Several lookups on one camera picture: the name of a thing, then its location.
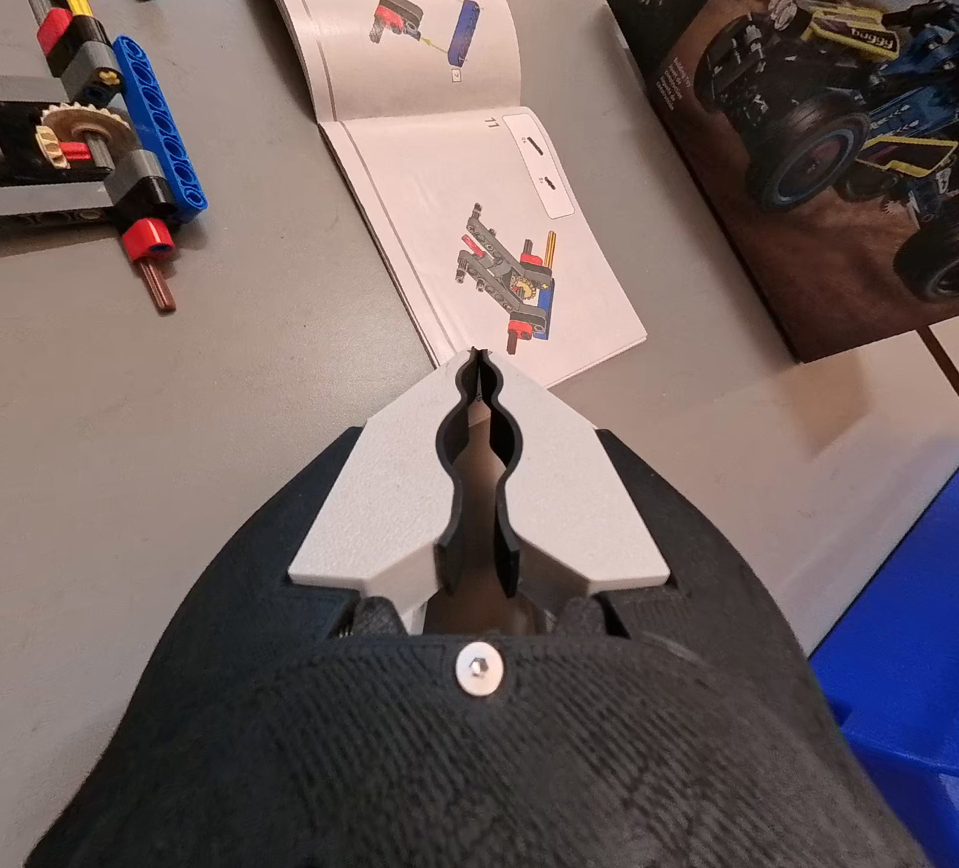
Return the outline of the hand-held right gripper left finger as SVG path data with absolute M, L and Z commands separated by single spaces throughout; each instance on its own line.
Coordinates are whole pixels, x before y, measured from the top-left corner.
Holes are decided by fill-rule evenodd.
M 366 421 L 288 574 L 386 598 L 411 634 L 463 568 L 464 483 L 480 354 L 459 353 Z

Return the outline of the lego set box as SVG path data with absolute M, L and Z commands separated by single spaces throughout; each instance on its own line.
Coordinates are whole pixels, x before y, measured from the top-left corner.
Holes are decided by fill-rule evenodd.
M 607 0 L 802 363 L 957 317 L 957 0 Z

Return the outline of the blue plastic bin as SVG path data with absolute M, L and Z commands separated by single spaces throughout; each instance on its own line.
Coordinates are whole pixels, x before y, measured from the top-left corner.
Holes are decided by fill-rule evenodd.
M 958 865 L 958 475 L 810 657 L 846 742 L 935 866 Z

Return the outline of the partly built lego chassis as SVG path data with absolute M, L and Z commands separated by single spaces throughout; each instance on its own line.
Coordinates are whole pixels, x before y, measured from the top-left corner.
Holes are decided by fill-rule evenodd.
M 48 75 L 1 77 L 4 230 L 112 224 L 155 309 L 161 262 L 208 206 L 146 51 L 109 38 L 88 0 L 28 0 Z

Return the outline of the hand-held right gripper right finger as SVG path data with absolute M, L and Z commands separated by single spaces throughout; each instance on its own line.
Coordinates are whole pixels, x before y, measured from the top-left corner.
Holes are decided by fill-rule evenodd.
M 557 615 L 572 598 L 658 587 L 670 571 L 599 431 L 497 352 L 478 357 L 503 465 L 494 559 L 507 597 Z

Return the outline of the open lego instruction booklet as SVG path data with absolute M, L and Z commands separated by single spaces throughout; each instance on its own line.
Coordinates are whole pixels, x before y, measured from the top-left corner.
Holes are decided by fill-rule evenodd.
M 646 331 L 546 130 L 506 0 L 274 0 L 318 128 L 437 365 L 502 349 L 545 387 Z

